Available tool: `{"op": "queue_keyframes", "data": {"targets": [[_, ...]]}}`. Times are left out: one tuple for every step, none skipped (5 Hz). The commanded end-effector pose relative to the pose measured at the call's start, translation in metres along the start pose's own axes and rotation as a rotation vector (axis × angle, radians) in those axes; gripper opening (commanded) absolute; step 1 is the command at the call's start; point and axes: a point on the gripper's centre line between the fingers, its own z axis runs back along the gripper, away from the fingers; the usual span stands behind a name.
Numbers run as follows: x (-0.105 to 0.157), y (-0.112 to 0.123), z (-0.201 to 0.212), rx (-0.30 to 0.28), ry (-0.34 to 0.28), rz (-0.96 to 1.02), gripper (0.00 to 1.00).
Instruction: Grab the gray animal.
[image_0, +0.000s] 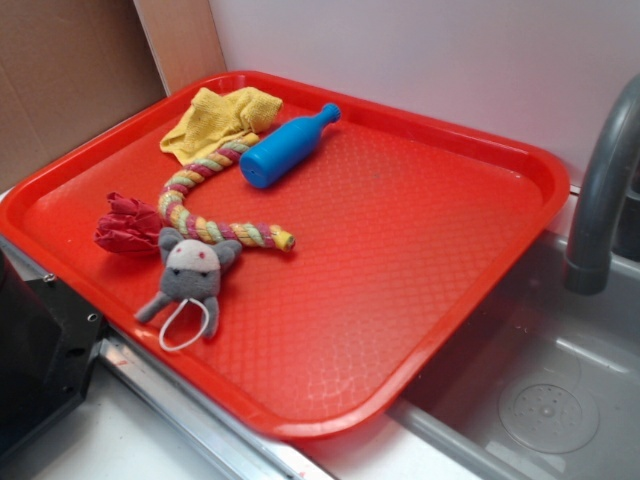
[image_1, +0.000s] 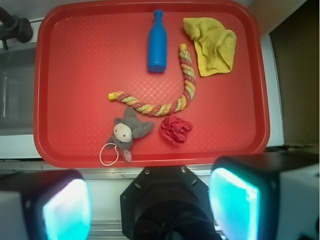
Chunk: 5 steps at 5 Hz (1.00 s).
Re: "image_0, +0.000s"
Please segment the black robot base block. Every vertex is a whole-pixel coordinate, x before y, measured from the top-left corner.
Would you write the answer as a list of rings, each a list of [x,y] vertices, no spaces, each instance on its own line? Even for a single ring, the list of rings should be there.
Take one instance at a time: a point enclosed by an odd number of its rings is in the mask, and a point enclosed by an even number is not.
[[[1,461],[86,398],[104,316],[61,280],[24,280],[1,256]]]

